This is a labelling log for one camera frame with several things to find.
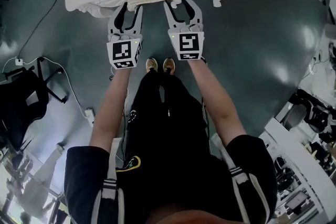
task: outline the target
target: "foot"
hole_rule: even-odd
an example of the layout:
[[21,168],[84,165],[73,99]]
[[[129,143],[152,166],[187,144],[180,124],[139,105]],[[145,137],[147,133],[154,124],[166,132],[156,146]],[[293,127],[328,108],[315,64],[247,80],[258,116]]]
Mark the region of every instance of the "foot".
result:
[[175,72],[175,62],[172,58],[166,58],[163,62],[163,72],[173,75]]
[[59,150],[60,153],[63,153],[63,151],[64,151],[64,147],[63,147],[63,145],[62,145],[61,143],[58,143],[58,144],[56,145],[56,148]]
[[148,58],[146,61],[146,71],[147,73],[154,69],[156,72],[158,71],[158,63],[154,58]]

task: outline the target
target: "black chair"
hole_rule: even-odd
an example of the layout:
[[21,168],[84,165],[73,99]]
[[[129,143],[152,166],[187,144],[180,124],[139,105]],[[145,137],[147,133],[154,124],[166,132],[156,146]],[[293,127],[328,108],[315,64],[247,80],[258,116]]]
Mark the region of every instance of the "black chair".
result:
[[[44,58],[37,59],[38,76],[33,72],[35,67],[19,68],[5,73],[6,79],[12,77],[12,82],[0,85],[0,147],[11,146],[19,151],[29,125],[44,117],[49,102],[49,94],[61,103],[68,96],[60,99],[48,87],[47,83],[57,73],[63,73],[62,68],[54,71],[46,80],[43,79],[40,63]],[[36,92],[38,101],[27,104],[27,98]]]

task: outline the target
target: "power strip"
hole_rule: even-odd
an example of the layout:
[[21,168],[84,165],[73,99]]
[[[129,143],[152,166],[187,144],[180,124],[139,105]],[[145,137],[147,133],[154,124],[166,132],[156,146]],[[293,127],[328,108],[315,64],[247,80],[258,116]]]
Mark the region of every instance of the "power strip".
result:
[[23,66],[23,59],[15,58],[15,65],[16,66]]
[[95,122],[93,109],[85,109],[85,115],[86,115],[86,118],[88,119],[90,126],[93,127],[93,124]]

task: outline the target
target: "shiny floor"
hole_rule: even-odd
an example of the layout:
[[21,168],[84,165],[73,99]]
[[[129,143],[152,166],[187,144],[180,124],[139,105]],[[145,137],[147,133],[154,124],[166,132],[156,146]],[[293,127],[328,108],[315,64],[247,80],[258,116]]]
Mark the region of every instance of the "shiny floor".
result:
[[[6,43],[0,46],[0,66],[17,55],[53,1],[10,0],[3,4]],[[304,75],[319,43],[327,8],[318,0],[223,0],[221,8],[213,7],[212,0],[194,1],[203,11],[203,55],[234,100],[248,134],[258,136]],[[182,10],[179,7],[177,12],[183,15]],[[130,23],[132,16],[129,13],[126,21]],[[107,21],[88,13],[68,12],[65,0],[58,0],[22,56],[25,62],[45,56],[62,64],[82,107],[97,112],[110,82]],[[163,4],[145,5],[143,50],[138,67],[132,71],[128,109],[145,74],[146,59],[155,57],[162,63],[166,57],[175,57],[167,29]],[[44,67],[46,73],[57,68],[47,62]],[[14,68],[11,61],[6,70]],[[177,62],[176,75],[201,99],[186,62]],[[65,76],[58,77],[53,89],[59,95],[70,92]],[[73,95],[66,104],[51,99],[45,117],[27,132],[35,137],[28,149],[44,162],[56,143],[66,141],[67,148],[87,145],[90,134]],[[55,190],[62,189],[65,159],[63,156],[56,167]]]

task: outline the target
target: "chair leg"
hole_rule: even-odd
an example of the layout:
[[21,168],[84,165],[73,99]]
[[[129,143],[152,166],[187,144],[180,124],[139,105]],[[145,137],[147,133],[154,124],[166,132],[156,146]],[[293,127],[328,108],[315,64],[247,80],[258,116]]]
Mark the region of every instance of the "chair leg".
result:
[[47,87],[47,89],[48,89],[48,92],[50,93],[50,95],[52,97],[54,97],[56,100],[58,100],[59,102],[61,102],[63,104],[65,104],[67,102],[68,96],[65,96],[63,99],[61,99],[60,97],[58,97],[57,95],[55,95],[54,92],[51,91],[48,87]]
[[56,69],[44,82],[47,84],[53,78],[54,75],[60,73],[64,73],[63,68]]
[[37,74],[38,74],[39,79],[42,79],[42,80],[43,80],[43,75],[42,75],[40,62],[43,62],[43,60],[44,59],[42,57],[37,58]]

